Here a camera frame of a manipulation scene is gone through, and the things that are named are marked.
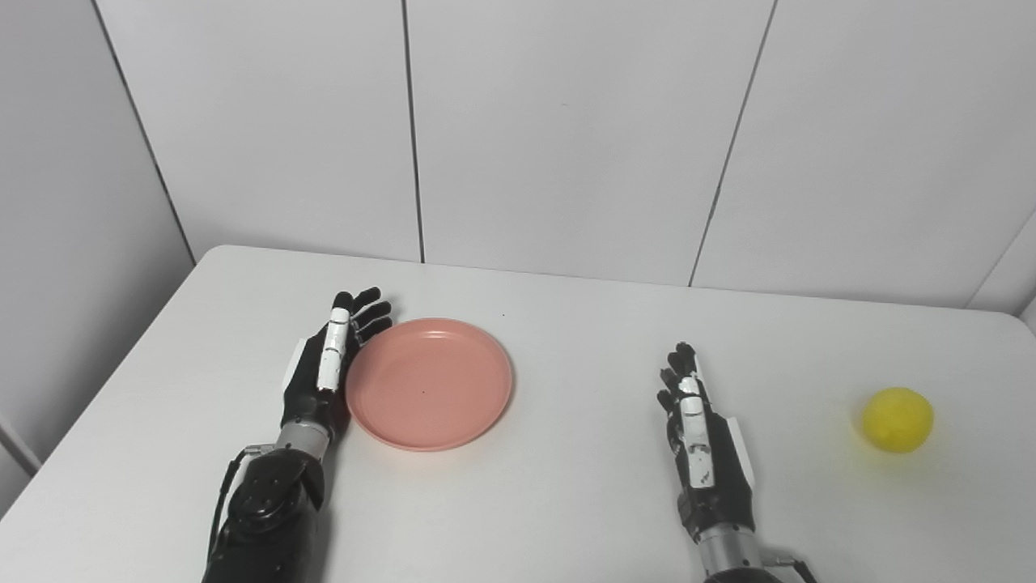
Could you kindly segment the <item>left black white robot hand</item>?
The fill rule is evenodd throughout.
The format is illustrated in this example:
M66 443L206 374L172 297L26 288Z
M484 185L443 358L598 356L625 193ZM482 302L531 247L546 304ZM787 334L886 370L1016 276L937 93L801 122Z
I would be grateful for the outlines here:
M327 322L304 341L287 387L282 392L281 427L307 422L330 438L350 420L346 409L346 377L359 351L375 336L393 327L392 304L378 287L352 295L341 291L333 300Z

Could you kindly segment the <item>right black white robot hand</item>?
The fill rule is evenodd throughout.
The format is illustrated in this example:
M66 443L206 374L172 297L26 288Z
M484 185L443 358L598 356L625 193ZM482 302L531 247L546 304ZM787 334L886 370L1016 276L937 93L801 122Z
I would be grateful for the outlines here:
M657 401L666 414L666 438L681 484L677 509L695 542L718 525L754 531L751 484L730 428L715 412L695 349L681 341L660 370L664 388Z

